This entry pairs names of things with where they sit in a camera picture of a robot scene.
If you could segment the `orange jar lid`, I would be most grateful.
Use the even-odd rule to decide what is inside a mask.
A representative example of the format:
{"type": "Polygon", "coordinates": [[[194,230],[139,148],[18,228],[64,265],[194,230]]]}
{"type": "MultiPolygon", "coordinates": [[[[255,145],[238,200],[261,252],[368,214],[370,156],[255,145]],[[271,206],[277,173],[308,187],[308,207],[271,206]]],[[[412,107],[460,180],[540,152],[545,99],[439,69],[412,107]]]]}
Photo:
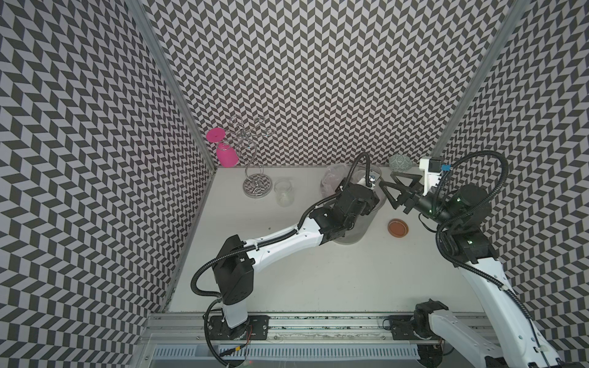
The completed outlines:
{"type": "Polygon", "coordinates": [[[408,235],[409,226],[401,219],[391,219],[387,224],[387,231],[394,238],[401,239],[408,235]]]}

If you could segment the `grey mesh waste bin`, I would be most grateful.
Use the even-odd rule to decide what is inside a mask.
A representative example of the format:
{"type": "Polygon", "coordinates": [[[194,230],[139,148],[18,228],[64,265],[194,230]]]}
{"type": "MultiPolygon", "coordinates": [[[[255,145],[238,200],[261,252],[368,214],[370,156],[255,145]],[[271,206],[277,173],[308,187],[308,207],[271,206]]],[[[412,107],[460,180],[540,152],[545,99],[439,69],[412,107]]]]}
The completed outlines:
{"type": "Polygon", "coordinates": [[[382,189],[378,186],[378,184],[380,183],[382,177],[380,178],[380,180],[377,182],[377,187],[374,190],[379,202],[378,204],[375,206],[375,208],[371,211],[370,214],[366,215],[366,216],[359,216],[357,218],[357,221],[355,222],[355,226],[354,228],[352,228],[352,230],[346,231],[345,235],[339,239],[335,239],[334,242],[339,244],[339,245],[353,245],[357,242],[359,242],[364,235],[367,233],[368,229],[371,226],[371,223],[373,222],[374,218],[376,217],[377,212],[380,210],[380,208],[385,204],[386,201],[386,196],[383,193],[382,189]]]}

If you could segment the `glass jar with mung beans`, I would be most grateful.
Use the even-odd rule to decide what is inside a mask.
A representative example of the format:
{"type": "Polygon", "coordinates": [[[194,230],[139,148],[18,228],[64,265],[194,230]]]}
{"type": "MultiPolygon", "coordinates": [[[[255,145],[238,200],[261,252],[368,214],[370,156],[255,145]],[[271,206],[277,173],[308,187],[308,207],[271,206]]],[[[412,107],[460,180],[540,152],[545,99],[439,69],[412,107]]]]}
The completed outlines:
{"type": "Polygon", "coordinates": [[[277,204],[281,207],[288,207],[294,202],[293,185],[288,179],[278,179],[274,186],[277,204]]]}

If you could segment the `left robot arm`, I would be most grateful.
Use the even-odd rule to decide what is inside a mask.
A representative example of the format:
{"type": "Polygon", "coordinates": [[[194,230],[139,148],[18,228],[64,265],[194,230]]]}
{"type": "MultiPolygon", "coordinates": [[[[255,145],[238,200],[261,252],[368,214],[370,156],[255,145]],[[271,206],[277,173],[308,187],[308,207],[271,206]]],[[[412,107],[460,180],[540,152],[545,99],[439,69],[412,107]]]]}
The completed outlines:
{"type": "Polygon", "coordinates": [[[239,328],[248,322],[247,298],[253,293],[256,274],[296,252],[345,237],[380,202],[375,185],[371,156],[360,153],[336,192],[307,208],[295,225],[257,239],[229,237],[218,255],[195,272],[191,291],[212,297],[210,307],[222,305],[225,326],[239,328]]]}

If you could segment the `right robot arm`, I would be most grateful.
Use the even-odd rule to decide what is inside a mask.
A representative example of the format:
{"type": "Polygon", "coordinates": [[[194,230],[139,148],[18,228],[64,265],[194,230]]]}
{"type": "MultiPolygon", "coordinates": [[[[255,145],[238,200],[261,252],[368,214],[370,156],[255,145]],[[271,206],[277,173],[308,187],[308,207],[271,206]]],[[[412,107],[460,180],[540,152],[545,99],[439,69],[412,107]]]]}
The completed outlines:
{"type": "Polygon", "coordinates": [[[420,162],[423,176],[392,175],[380,182],[394,209],[412,210],[437,223],[434,239],[440,255],[467,280],[475,292],[498,339],[493,344],[469,328],[439,301],[418,304],[414,311],[414,334],[423,339],[438,337],[449,343],[474,367],[577,367],[577,362],[561,359],[556,349],[536,327],[532,314],[520,301],[506,276],[499,253],[481,229],[491,213],[491,201],[506,184],[509,164],[503,154],[493,150],[469,153],[452,165],[438,158],[420,162]],[[467,184],[450,198],[440,196],[452,170],[476,157],[492,157],[499,162],[495,186],[486,191],[467,184]]]}

